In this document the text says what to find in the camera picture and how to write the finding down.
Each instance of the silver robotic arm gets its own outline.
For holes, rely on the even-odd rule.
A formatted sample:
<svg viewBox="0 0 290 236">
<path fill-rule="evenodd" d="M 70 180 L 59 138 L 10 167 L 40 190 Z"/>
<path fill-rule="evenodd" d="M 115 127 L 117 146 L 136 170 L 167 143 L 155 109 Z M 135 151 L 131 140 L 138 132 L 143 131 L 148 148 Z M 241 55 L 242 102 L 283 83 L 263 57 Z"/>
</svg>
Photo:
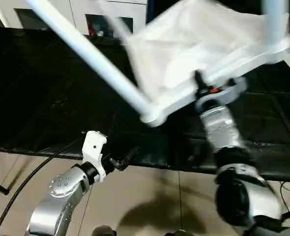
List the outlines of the silver robotic arm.
<svg viewBox="0 0 290 236">
<path fill-rule="evenodd" d="M 115 160 L 111 153 L 101 154 L 106 137 L 89 131 L 83 145 L 83 164 L 75 165 L 62 175 L 53 178 L 47 194 L 34 210 L 25 236 L 65 236 L 75 207 L 89 191 L 90 185 L 103 181 L 107 174 L 124 170 L 139 153 L 139 147 L 128 148 L 122 160 Z"/>
<path fill-rule="evenodd" d="M 226 104 L 246 89 L 243 78 L 228 81 L 222 88 L 207 86 L 196 73 L 200 88 L 196 109 L 213 148 L 217 165 L 217 212 L 240 235 L 290 235 L 282 227 L 282 205 L 273 189 L 255 168 Z"/>
<path fill-rule="evenodd" d="M 220 88 L 203 83 L 195 74 L 199 90 L 196 110 L 205 127 L 217 165 L 217 211 L 240 235 L 290 236 L 282 227 L 282 208 L 273 189 L 255 168 L 235 122 L 226 107 L 246 89 L 244 78 L 231 79 Z M 122 161 L 101 151 L 106 137 L 89 131 L 83 145 L 83 164 L 56 176 L 43 201 L 32 214 L 26 236 L 65 236 L 74 208 L 96 181 L 103 181 L 115 168 L 124 170 L 139 147 L 126 152 Z"/>
</svg>

